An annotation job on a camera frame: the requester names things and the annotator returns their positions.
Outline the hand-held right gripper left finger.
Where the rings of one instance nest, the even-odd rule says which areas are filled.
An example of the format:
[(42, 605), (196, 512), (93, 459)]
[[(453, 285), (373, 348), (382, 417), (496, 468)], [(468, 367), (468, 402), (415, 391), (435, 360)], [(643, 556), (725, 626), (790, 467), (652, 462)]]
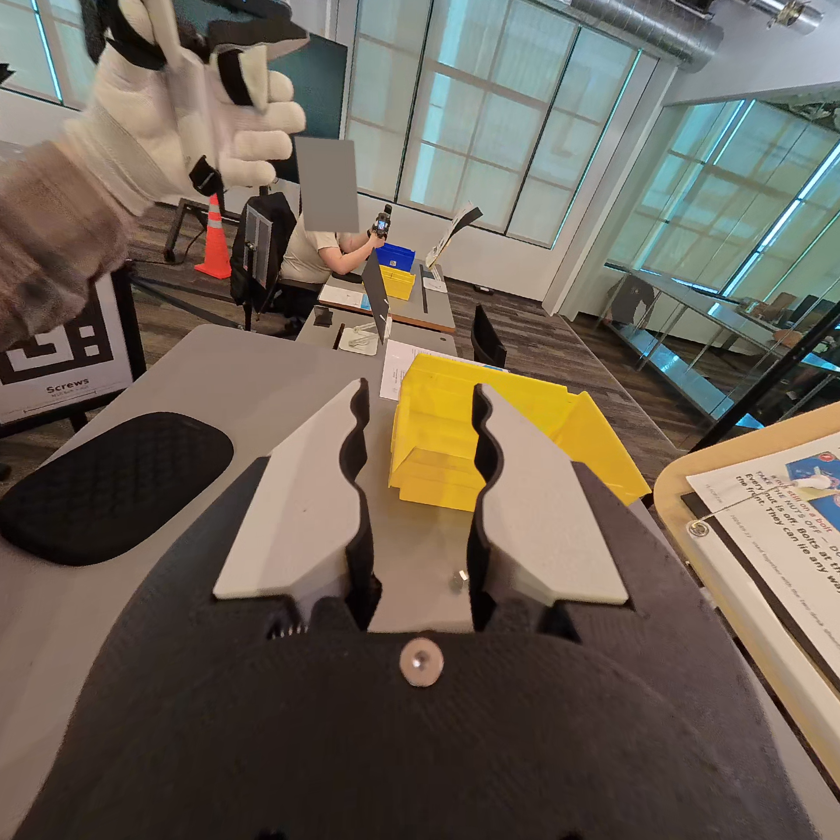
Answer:
[(369, 627), (382, 596), (358, 484), (369, 422), (369, 383), (355, 379), (272, 450), (214, 585), (218, 600), (289, 596), (308, 620), (319, 600), (338, 597)]

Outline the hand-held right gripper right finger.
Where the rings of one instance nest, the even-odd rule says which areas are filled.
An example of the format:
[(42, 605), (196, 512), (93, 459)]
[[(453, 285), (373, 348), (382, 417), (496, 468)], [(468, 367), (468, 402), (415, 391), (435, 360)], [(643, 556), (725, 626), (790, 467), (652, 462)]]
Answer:
[(509, 600), (538, 623), (555, 606), (630, 606), (631, 598), (574, 463), (489, 384), (477, 384), (479, 490), (467, 543), (472, 625), (486, 629)]

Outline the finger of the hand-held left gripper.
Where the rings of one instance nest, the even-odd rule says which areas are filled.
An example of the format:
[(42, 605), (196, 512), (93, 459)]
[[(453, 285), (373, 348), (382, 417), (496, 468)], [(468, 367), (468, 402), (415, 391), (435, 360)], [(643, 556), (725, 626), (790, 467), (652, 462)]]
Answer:
[(286, 56), (307, 45), (309, 39), (309, 32), (288, 18), (214, 20), (208, 25), (212, 53), (265, 46), (268, 56)]

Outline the person's left forearm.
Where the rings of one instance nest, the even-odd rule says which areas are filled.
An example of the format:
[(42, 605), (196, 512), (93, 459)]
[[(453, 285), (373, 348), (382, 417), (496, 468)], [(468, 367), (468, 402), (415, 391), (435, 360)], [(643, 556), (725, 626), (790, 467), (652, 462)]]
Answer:
[(51, 141), (2, 164), (1, 350), (74, 319), (138, 218)]

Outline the large dark screen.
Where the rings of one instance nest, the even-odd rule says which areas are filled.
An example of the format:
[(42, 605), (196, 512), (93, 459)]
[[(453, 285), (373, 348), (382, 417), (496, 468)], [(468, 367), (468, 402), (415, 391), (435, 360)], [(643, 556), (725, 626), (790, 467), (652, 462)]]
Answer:
[(268, 64), (290, 80), (306, 115), (306, 129), (292, 139), (340, 138), (347, 59), (347, 46), (311, 34), (306, 45)]

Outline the black screen stand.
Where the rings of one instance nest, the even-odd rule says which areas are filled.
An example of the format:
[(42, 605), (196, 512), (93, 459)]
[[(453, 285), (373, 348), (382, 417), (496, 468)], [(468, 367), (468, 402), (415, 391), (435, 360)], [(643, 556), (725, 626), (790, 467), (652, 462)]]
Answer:
[(182, 197), (175, 207), (175, 215), (172, 219), (169, 233), (166, 237), (163, 247), (163, 258), (166, 265), (175, 266), (182, 264), (188, 256), (193, 245), (188, 245), (181, 258), (177, 258), (175, 254), (175, 247), (178, 238), (181, 236), (182, 227), (186, 216), (192, 216), (200, 226), (198, 233), (193, 241), (198, 240), (208, 228), (208, 217), (210, 212), (210, 205), (208, 203), (201, 203), (191, 198)]

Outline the light wooden board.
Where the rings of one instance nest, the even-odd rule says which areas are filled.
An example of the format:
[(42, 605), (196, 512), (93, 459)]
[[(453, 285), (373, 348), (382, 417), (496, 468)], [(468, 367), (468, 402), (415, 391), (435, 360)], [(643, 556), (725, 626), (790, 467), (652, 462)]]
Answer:
[(692, 489), (688, 477), (809, 444), (839, 429), (835, 403), (754, 430), (678, 458), (654, 485), (654, 505), (683, 557), (707, 587), (752, 672), (763, 678), (771, 697), (796, 735), (812, 752), (823, 780), (838, 787), (838, 690), (773, 614), (748, 572), (732, 557), (709, 561), (689, 535), (695, 515), (683, 501)]

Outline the orange traffic cone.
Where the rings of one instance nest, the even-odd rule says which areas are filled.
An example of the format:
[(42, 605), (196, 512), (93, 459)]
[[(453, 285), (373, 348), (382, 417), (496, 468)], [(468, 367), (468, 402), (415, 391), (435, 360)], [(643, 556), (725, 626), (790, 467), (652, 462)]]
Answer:
[(202, 263), (195, 266), (195, 270), (218, 280), (227, 280), (232, 275), (217, 194), (209, 197), (204, 259)]

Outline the white paper sheet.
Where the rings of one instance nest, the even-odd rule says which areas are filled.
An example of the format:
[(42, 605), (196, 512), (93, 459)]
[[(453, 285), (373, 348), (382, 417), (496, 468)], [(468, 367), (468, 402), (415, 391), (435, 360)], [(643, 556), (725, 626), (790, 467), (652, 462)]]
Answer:
[(441, 350), (429, 350), (410, 343), (389, 339), (385, 345), (385, 357), (381, 375), (380, 398), (397, 402), (400, 397), (403, 378), (420, 354), (433, 357), (457, 359), (458, 356)]

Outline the black chair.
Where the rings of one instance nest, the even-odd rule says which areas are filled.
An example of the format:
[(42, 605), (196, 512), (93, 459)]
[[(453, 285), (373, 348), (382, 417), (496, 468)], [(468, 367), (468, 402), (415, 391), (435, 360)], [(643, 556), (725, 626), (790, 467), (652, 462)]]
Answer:
[(507, 350), (499, 339), (484, 307), (480, 304), (476, 305), (471, 323), (470, 341), (475, 362), (501, 370), (505, 369)]

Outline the black flat panel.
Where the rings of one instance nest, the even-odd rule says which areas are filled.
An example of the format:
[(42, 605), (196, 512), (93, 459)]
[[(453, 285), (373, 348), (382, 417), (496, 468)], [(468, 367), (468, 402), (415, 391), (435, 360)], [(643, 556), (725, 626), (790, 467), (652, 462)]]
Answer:
[(385, 284), (382, 277), (382, 268), (375, 252), (366, 260), (362, 272), (364, 293), (366, 294), (371, 308), (371, 316), (375, 329), (382, 345), (388, 339), (390, 302), (385, 291)]

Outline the wood edged desk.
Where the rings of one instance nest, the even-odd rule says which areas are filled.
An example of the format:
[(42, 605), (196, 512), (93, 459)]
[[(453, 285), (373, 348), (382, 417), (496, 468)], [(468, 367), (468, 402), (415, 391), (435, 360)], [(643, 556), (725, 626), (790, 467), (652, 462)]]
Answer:
[[(448, 294), (425, 288), (424, 269), (423, 261), (415, 259), (412, 266), (415, 281), (408, 300), (388, 298), (392, 320), (423, 329), (454, 334), (455, 322)], [(348, 276), (331, 276), (320, 290), (318, 303), (364, 316), (371, 315), (370, 307), (362, 304), (365, 288), (361, 280), (360, 271)]]

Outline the glass table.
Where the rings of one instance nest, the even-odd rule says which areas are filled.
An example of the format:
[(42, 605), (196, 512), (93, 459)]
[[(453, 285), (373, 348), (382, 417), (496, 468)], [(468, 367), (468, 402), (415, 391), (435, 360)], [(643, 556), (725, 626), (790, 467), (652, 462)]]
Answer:
[(781, 295), (738, 300), (651, 269), (608, 260), (615, 277), (596, 322), (708, 426), (819, 326), (833, 304)]

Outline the black white tag sign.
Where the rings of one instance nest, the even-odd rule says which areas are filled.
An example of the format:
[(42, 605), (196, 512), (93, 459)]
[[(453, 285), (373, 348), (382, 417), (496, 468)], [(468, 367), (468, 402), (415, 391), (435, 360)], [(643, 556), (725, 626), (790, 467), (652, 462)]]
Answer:
[(1, 353), (2, 436), (108, 404), (146, 370), (128, 265), (68, 323)]

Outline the silver air duct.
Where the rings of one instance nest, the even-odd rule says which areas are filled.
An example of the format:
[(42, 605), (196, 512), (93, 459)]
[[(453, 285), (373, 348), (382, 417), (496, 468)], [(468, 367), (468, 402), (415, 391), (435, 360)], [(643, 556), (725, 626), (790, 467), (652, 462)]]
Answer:
[(670, 1), (562, 1), (579, 22), (685, 72), (702, 70), (724, 33), (710, 20)]

